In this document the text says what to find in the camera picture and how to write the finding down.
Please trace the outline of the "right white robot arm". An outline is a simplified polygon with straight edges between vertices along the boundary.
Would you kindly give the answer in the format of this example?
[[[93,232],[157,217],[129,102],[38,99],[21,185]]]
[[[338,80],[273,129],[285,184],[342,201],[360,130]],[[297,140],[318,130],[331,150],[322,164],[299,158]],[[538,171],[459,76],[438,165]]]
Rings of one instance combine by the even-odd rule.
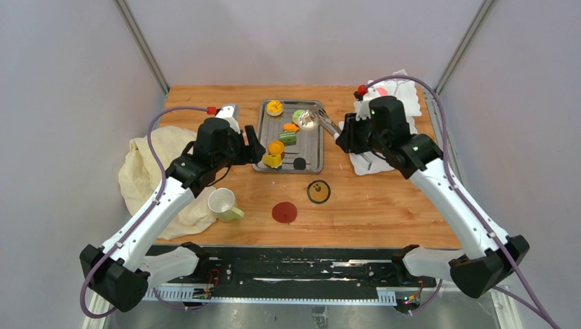
[[[392,277],[407,286],[419,276],[452,281],[479,298],[514,273],[530,245],[510,236],[479,207],[427,134],[414,134],[394,96],[355,101],[335,143],[347,154],[371,152],[410,180],[432,202],[460,241],[460,250],[409,245],[393,257]]]

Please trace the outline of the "metal serving tongs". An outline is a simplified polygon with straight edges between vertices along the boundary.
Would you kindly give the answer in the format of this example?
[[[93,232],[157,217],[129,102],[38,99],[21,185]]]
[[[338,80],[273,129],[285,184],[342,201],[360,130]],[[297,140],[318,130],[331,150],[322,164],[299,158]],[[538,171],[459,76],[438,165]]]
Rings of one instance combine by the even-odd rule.
[[[327,112],[318,106],[313,106],[310,111],[322,127],[333,138],[335,144],[346,154],[349,154],[354,169],[358,175],[364,175],[371,170],[373,159],[368,153],[371,152],[369,138],[371,136],[371,120],[356,120],[356,113],[347,113],[340,127],[335,123]]]

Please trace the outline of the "white chocolate donut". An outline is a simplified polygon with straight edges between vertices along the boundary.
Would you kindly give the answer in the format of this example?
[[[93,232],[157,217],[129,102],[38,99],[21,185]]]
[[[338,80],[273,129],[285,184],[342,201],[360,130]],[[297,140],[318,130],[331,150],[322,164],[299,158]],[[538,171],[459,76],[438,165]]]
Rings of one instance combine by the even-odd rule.
[[[305,110],[298,116],[297,125],[300,130],[313,131],[318,128],[319,123],[317,118],[310,111]]]

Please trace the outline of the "white three-tier dessert stand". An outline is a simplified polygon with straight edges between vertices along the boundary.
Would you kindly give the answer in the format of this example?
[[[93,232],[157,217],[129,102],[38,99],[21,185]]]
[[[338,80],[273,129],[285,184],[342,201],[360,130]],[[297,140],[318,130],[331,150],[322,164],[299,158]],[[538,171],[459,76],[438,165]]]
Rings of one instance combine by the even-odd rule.
[[[402,69],[360,85],[354,97],[354,111],[333,133],[335,143],[349,155],[356,175],[397,170],[406,163],[398,148],[417,134],[417,83]]]

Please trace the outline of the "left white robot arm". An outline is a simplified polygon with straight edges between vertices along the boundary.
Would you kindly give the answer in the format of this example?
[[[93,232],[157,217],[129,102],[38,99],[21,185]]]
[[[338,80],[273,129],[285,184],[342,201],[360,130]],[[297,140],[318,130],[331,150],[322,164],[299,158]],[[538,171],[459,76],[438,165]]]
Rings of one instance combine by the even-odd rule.
[[[88,244],[81,251],[84,282],[79,300],[85,315],[101,318],[86,305],[89,289],[112,310],[127,312],[168,281],[184,276],[204,282],[210,274],[209,254],[200,246],[184,243],[157,256],[147,252],[178,213],[217,181],[220,170],[256,164],[265,153],[252,125],[240,129],[233,118],[206,119],[196,139],[162,168],[160,184],[142,208],[101,246]]]

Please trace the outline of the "steel baking tray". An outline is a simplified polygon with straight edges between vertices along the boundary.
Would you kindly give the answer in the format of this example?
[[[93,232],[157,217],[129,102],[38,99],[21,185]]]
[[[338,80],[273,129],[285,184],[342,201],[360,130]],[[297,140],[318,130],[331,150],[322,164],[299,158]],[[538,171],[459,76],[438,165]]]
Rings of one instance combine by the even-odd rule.
[[[256,134],[261,145],[279,141],[284,145],[277,167],[262,160],[253,168],[259,172],[317,174],[323,169],[323,129],[302,128],[293,120],[305,110],[322,108],[315,100],[267,99],[259,107]]]

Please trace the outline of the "pink macaron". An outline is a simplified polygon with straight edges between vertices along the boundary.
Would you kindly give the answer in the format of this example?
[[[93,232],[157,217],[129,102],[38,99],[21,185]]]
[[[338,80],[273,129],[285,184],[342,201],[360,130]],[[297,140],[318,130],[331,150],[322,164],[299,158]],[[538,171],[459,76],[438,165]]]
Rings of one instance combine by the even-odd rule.
[[[375,91],[381,96],[388,96],[388,91],[385,88],[377,87]]]

